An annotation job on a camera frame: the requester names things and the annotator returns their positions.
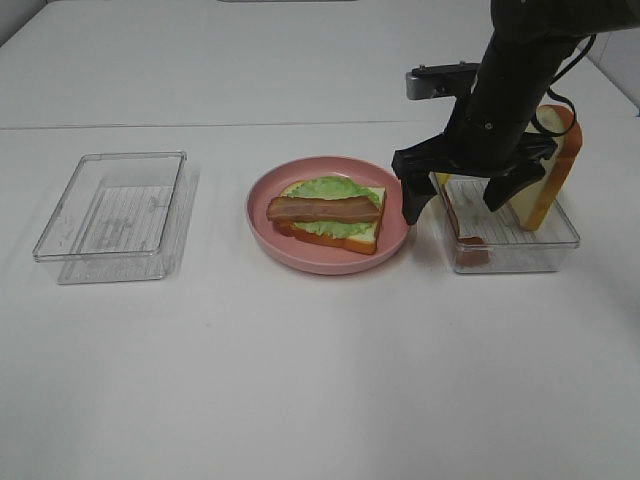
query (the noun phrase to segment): lettuce leaf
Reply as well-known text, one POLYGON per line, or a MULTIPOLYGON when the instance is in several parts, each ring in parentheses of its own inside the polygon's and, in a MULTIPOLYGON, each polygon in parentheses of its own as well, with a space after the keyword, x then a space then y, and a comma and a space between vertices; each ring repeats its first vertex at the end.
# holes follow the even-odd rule
MULTIPOLYGON (((378 195, 362 185, 358 185, 348 177, 325 176, 308 180, 287 194, 289 197, 324 198, 338 200, 340 198, 358 197, 364 195, 380 208, 378 195)), ((359 235, 372 228, 372 222, 341 223, 341 222, 296 222, 297 228, 316 235, 328 235, 331 238, 347 238, 359 235)))

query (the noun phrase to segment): bread slice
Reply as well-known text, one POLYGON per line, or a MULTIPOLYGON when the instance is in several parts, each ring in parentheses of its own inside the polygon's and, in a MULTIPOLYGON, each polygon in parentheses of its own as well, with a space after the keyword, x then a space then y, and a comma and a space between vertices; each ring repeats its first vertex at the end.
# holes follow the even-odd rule
MULTIPOLYGON (((562 132, 573 121, 573 113, 561 105, 542 105, 537 110, 538 120, 548 130, 562 132)), ((529 125, 528 132, 537 132, 529 125)), ((558 192, 569 175, 578 152, 582 147, 582 130, 576 122, 574 127, 564 136, 555 137, 558 144, 554 155, 549 160, 542 160, 546 170, 539 182, 518 192, 511 198, 511 207, 518 217, 520 226, 525 230, 537 230, 544 221, 558 192)))
MULTIPOLYGON (((289 192, 293 191, 296 187, 304 182, 305 180, 301 180, 299 182, 290 184, 280 193, 280 196, 287 195, 289 192)), ((296 227, 294 223, 288 222, 274 223, 274 228, 281 234, 289 237, 295 237, 302 242, 324 245, 328 247, 343 248, 352 252, 372 255, 376 252, 378 246, 378 235, 380 233, 380 223, 382 220, 382 213, 384 211, 384 204, 386 200, 386 189, 384 187, 366 188, 374 192, 380 199, 380 217, 375 222, 372 222, 371 226, 367 230, 360 234, 351 235, 346 238, 333 238, 327 234, 317 235, 315 233, 307 232, 306 230, 296 227)))

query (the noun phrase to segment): robotic arm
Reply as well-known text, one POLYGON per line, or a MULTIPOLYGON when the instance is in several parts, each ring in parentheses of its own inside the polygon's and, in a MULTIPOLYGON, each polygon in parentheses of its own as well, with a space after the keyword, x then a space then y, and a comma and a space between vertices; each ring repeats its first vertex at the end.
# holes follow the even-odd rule
POLYGON ((413 69, 413 100, 455 96, 444 132, 396 151, 403 215, 416 223, 436 195, 431 172, 489 178, 491 211, 544 176, 540 164, 556 144, 552 132, 525 133, 560 64, 586 37, 640 26, 640 0, 492 0, 494 33, 480 64, 413 69))

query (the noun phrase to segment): pink plate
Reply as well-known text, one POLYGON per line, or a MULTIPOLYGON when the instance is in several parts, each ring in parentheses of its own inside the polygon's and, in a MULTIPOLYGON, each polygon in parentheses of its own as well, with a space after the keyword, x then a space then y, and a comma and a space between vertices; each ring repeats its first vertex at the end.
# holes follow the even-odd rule
POLYGON ((404 242, 409 226, 402 216, 400 182, 386 170, 347 157, 309 157, 285 163, 260 178, 247 197, 247 218, 254 237, 274 259, 298 270, 323 275, 345 275, 375 267, 391 257, 404 242), (313 245, 276 232, 267 220, 269 201, 287 185, 322 175, 344 175, 364 186, 387 190, 378 250, 373 255, 313 245))

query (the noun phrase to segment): bacon strip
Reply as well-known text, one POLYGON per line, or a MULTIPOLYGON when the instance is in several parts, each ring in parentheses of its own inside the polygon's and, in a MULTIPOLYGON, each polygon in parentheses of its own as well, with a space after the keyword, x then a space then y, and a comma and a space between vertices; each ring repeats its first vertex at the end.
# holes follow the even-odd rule
POLYGON ((380 210, 366 196, 339 200, 322 198, 275 197, 267 208, 272 222, 316 222, 320 220, 342 223, 373 222, 380 210))

